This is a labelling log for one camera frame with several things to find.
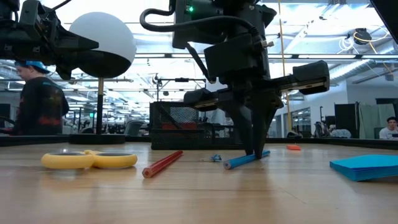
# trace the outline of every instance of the red pencil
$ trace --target red pencil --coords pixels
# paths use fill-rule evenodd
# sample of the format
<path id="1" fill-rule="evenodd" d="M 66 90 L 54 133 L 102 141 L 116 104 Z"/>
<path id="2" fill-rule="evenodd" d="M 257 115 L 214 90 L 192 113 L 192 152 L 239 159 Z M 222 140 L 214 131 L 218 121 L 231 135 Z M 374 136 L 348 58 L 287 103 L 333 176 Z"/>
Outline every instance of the red pencil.
<path id="1" fill-rule="evenodd" d="M 177 151 L 177 152 L 155 162 L 151 166 L 146 167 L 142 171 L 142 175 L 145 178 L 151 178 L 151 177 L 155 176 L 158 172 L 160 172 L 161 170 L 166 168 L 168 165 L 173 163 L 175 160 L 177 160 L 180 156 L 182 156 L 182 153 L 183 153 L 182 151 Z"/>

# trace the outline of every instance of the table surface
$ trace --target table surface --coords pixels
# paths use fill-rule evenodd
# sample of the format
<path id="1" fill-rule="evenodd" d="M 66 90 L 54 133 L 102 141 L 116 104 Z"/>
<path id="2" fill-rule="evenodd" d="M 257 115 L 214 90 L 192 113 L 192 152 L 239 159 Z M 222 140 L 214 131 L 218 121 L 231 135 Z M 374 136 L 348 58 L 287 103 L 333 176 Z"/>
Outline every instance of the table surface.
<path id="1" fill-rule="evenodd" d="M 397 223 L 398 178 L 352 182 L 329 161 L 398 151 L 302 144 L 288 151 L 266 146 L 261 161 L 224 170 L 200 162 L 243 151 L 184 151 L 183 157 L 152 179 L 142 170 L 173 151 L 150 145 L 73 146 L 46 144 L 0 148 L 0 223 Z M 46 152 L 132 152 L 129 169 L 47 170 Z"/>

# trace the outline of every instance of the person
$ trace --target person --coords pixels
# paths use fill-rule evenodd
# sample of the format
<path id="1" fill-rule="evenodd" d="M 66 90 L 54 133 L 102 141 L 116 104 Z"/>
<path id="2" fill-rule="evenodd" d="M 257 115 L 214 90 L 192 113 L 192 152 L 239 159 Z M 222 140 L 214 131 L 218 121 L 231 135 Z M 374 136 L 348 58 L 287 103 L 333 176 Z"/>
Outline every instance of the person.
<path id="1" fill-rule="evenodd" d="M 398 140 L 397 119 L 390 117 L 387 119 L 387 127 L 379 132 L 380 139 Z"/>
<path id="2" fill-rule="evenodd" d="M 62 134 L 62 116 L 69 105 L 62 89 L 45 75 L 42 62 L 16 61 L 18 75 L 25 81 L 21 92 L 14 135 Z"/>

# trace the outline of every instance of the curtain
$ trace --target curtain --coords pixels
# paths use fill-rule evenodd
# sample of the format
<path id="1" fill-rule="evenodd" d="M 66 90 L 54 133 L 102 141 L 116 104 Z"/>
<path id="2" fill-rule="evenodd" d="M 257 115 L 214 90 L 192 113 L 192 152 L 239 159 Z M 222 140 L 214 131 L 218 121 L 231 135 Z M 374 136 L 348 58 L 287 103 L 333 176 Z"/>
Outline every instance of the curtain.
<path id="1" fill-rule="evenodd" d="M 394 105 L 359 104 L 359 138 L 375 139 L 375 129 L 386 127 L 387 118 L 395 116 Z"/>

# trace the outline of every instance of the black stand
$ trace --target black stand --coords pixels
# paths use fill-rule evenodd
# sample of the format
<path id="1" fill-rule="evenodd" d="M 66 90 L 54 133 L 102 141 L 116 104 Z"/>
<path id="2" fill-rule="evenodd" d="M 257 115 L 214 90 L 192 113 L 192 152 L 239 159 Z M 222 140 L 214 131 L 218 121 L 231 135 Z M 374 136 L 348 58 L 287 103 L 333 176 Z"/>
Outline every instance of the black stand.
<path id="1" fill-rule="evenodd" d="M 97 122 L 95 134 L 71 134 L 70 144 L 124 144 L 123 134 L 102 134 L 102 113 L 104 105 L 104 78 L 98 79 Z"/>

